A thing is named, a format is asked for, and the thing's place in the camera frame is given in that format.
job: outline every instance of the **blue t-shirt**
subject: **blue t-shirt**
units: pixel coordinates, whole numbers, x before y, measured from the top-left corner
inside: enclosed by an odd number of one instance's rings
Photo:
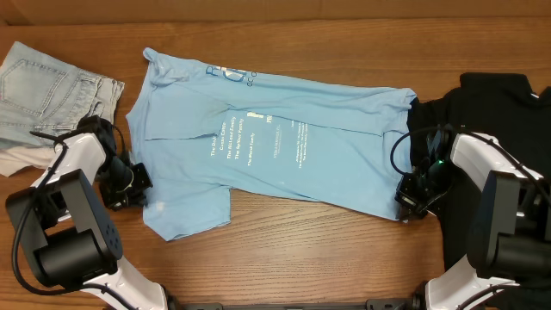
[[[396,219],[389,162],[409,89],[322,84],[177,59],[150,60],[127,119],[149,170],[144,222],[166,240],[230,221],[229,189],[329,202]],[[395,154],[410,170],[409,140]]]

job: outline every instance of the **denim shorts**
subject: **denim shorts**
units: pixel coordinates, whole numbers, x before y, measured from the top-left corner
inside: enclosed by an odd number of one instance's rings
[[[60,135],[100,115],[113,122],[124,83],[15,42],[0,66],[0,150],[49,146],[29,131]]]

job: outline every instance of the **folded shirt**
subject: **folded shirt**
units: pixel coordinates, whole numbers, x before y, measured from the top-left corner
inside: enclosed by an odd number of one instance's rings
[[[44,167],[44,161],[53,158],[53,152],[43,151],[52,141],[29,131],[57,136],[92,115],[113,122],[123,89],[123,82],[15,42],[0,66],[0,174],[8,176],[29,165]]]
[[[177,59],[147,48],[127,115],[153,181],[144,222],[166,240],[230,221],[229,189],[329,202],[395,220],[389,161],[409,89],[360,88]],[[395,154],[410,170],[409,140]]]

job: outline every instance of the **wooden table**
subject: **wooden table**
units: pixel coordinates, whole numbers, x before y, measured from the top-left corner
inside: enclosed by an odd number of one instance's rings
[[[479,18],[272,23],[184,23],[0,28],[0,58],[15,40],[126,83],[116,125],[144,79],[145,47],[177,57],[327,83],[411,87],[435,99],[464,71],[521,72],[551,84],[551,19]],[[40,171],[0,177],[0,201]],[[400,224],[323,203],[232,192],[232,223],[173,242],[140,210],[112,213],[127,258],[182,302],[349,302],[409,295],[443,273],[436,219]],[[13,228],[0,208],[0,308],[98,309],[75,293],[42,297],[13,277]],[[24,275],[33,280],[22,258]]]

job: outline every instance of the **cardboard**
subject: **cardboard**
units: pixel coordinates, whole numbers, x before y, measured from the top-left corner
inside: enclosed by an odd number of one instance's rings
[[[551,16],[549,0],[0,0],[10,25]]]

